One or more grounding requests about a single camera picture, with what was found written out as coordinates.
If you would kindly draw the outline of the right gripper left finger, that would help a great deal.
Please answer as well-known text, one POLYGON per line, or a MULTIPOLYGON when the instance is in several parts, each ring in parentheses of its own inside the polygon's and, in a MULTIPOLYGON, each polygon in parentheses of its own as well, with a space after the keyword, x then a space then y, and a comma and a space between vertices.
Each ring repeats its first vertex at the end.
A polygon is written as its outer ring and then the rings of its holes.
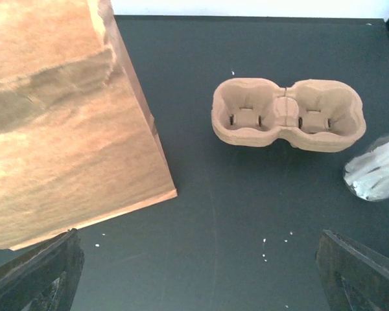
POLYGON ((0 310, 70 310, 84 266, 70 229, 0 266, 0 310))

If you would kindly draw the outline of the white straws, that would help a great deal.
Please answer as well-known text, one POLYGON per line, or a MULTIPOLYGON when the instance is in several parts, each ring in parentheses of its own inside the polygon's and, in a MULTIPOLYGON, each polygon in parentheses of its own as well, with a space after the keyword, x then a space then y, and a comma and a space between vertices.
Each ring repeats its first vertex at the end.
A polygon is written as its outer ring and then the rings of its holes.
POLYGON ((343 168, 343 180, 364 201, 389 199, 389 135, 378 138, 364 153, 348 161, 343 168))

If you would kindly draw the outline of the brown paper bag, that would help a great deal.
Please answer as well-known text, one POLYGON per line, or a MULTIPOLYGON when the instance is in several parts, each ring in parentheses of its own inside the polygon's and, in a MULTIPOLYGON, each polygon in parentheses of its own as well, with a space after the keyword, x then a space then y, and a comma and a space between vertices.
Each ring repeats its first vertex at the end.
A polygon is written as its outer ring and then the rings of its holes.
POLYGON ((0 249, 175 198, 109 1, 0 1, 0 249))

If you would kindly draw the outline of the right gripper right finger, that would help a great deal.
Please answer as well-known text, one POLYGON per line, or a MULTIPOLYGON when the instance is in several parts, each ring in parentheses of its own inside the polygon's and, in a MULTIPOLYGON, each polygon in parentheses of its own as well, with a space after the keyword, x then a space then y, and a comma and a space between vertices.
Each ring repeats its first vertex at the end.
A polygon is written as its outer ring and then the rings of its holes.
POLYGON ((324 230, 316 265, 330 310, 389 310, 389 258, 324 230))

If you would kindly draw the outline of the far pulp cup carrier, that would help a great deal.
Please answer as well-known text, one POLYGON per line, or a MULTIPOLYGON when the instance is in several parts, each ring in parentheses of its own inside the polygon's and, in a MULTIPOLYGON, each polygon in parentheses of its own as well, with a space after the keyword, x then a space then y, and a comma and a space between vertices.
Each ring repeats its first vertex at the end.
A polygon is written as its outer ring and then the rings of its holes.
POLYGON ((213 93, 214 133, 235 146, 265 147, 278 139, 294 148, 334 153, 366 132, 359 94, 336 80, 301 80, 280 87, 265 78, 230 78, 213 93))

